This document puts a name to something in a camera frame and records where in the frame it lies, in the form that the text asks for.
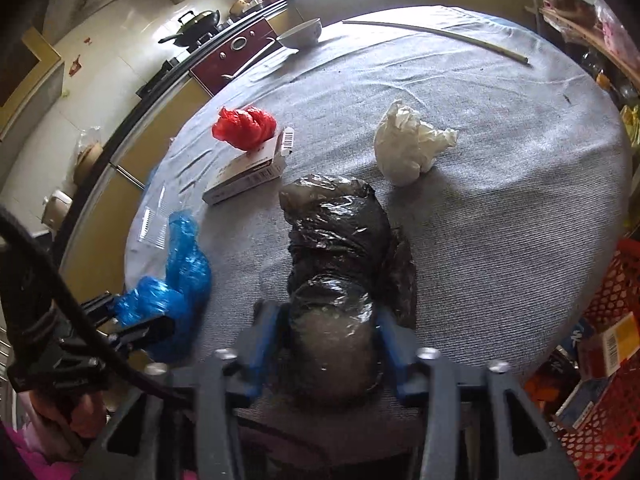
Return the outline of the left hand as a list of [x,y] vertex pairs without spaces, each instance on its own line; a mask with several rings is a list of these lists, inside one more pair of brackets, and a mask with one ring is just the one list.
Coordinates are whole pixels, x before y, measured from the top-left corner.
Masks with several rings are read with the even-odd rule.
[[73,404],[69,415],[65,415],[53,400],[36,390],[29,391],[29,400],[35,411],[45,419],[78,434],[79,437],[94,439],[106,425],[106,407],[101,391],[86,393]]

